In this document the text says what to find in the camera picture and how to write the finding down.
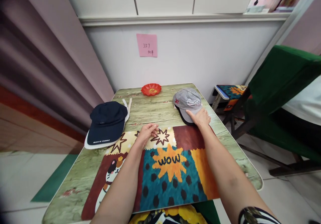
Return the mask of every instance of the forearm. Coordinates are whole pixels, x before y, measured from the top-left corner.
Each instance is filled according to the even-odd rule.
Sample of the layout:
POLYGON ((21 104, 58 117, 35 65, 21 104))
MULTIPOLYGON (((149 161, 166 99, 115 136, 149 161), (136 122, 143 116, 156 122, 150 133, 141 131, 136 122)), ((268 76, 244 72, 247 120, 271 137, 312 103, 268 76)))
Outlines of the forearm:
POLYGON ((237 223, 239 213, 248 206, 261 208, 273 215, 210 126, 200 127, 200 131, 204 138, 209 166, 231 223, 237 223))
POLYGON ((128 223, 137 192, 141 154, 142 148, 134 144, 91 223, 128 223))

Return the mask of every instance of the striped sleeve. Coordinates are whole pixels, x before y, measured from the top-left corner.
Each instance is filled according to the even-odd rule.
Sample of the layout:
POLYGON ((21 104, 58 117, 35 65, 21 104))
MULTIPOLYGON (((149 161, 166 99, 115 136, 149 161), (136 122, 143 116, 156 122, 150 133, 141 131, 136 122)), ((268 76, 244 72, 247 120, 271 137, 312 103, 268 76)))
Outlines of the striped sleeve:
POLYGON ((238 222, 239 224, 281 224, 271 214, 257 207, 244 208, 238 222))

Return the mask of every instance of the red plastic plate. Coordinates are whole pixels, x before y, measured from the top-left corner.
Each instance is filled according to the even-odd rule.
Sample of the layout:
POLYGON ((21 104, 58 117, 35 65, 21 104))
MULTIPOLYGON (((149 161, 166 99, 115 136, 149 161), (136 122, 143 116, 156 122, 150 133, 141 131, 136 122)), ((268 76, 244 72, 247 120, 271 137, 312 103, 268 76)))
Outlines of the red plastic plate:
POLYGON ((162 87, 159 84, 155 84, 155 83, 146 84, 141 88, 141 92, 147 96, 153 96, 153 95, 159 94, 161 90, 162 90, 162 87))

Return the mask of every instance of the black star outline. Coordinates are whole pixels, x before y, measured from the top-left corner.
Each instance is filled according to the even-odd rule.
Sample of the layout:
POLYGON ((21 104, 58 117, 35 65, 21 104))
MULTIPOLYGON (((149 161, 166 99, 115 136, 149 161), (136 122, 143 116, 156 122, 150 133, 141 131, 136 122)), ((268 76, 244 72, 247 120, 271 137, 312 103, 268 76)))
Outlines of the black star outline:
POLYGON ((122 133, 122 135, 120 136, 120 143, 119 144, 114 144, 114 145, 110 146, 110 147, 113 147, 110 153, 112 153, 116 148, 118 149, 118 152, 120 153, 121 144, 127 141, 127 139, 123 139, 124 135, 125 135, 125 132, 122 133))
POLYGON ((167 133, 167 129, 165 131, 162 131, 161 129, 159 129, 158 134, 156 135, 156 137, 154 137, 153 139, 151 139, 150 141, 155 141, 157 140, 156 144, 161 143, 162 145, 164 145, 164 142, 169 142, 169 140, 167 139, 170 135, 167 133), (165 134, 165 139, 161 140, 160 137, 158 136, 159 134, 165 134))

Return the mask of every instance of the hand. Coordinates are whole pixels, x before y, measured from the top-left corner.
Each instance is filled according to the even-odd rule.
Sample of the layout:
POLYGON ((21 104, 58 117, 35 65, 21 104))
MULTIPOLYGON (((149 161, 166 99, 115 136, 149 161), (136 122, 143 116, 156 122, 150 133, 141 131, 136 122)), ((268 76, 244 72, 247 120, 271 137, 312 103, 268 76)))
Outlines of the hand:
POLYGON ((211 117, 208 115, 207 111, 202 108, 196 115, 191 111, 186 110, 186 113, 191 117, 194 123, 200 128, 207 126, 211 122, 211 117))
POLYGON ((144 125, 139 134, 138 137, 135 140, 135 143, 137 143, 139 146, 142 147, 142 149, 145 148, 145 146, 147 145, 147 141, 148 139, 152 136, 152 137, 156 137, 156 135, 158 134, 158 125, 157 124, 153 124, 153 123, 149 123, 147 125, 144 125))

